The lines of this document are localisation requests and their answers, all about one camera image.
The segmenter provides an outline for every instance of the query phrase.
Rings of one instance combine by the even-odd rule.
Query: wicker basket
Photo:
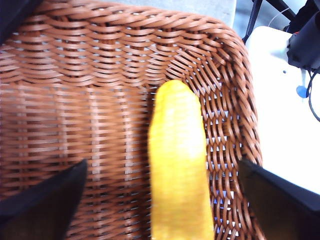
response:
[[[237,178],[237,161],[261,164],[261,154],[247,51],[229,27],[152,7],[44,1],[0,50],[1,199],[87,158],[67,239],[148,239],[153,99],[181,79],[202,106],[216,239],[264,239]]]

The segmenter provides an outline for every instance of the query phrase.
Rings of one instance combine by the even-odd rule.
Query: black device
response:
[[[0,201],[0,240],[63,240],[81,200],[87,161]]]
[[[239,179],[268,240],[319,240],[320,195],[243,159]]]
[[[320,11],[290,37],[287,56],[297,68],[314,72],[320,67]]]

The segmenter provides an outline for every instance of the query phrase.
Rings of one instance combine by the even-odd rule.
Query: woven rattan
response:
[[[153,100],[181,79],[202,106],[216,239],[264,239],[237,178],[242,156],[261,164],[261,154],[247,51],[229,27],[152,7],[44,1],[0,50],[1,199],[86,158],[67,239],[148,239]]]

